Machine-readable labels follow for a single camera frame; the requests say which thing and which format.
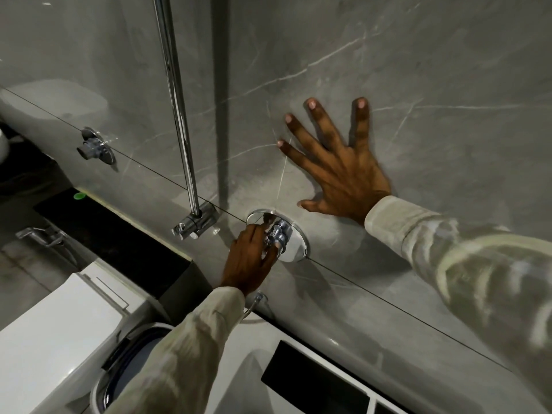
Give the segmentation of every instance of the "white toilet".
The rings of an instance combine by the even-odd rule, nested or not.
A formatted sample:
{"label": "white toilet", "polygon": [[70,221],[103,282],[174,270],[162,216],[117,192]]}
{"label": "white toilet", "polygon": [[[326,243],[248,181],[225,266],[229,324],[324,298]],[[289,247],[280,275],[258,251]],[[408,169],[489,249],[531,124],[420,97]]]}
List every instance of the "white toilet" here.
{"label": "white toilet", "polygon": [[102,260],[73,273],[0,331],[0,411],[47,414],[94,388],[93,399],[100,403],[93,402],[92,409],[103,412],[101,402],[112,398],[106,392],[111,379],[124,376],[114,375],[113,368],[127,344],[149,328],[159,340],[173,328],[162,323],[145,327],[162,319],[150,302]]}

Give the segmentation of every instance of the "white long sleeve shirt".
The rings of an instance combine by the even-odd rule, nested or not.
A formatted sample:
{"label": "white long sleeve shirt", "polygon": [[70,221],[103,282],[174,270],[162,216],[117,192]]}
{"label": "white long sleeve shirt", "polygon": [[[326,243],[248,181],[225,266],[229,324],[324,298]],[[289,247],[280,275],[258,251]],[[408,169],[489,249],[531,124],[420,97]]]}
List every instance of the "white long sleeve shirt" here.
{"label": "white long sleeve shirt", "polygon": [[[552,409],[552,243],[467,225],[393,196],[372,208],[365,228],[407,259]],[[107,414],[202,414],[244,305],[238,289],[216,288],[159,342]]]}

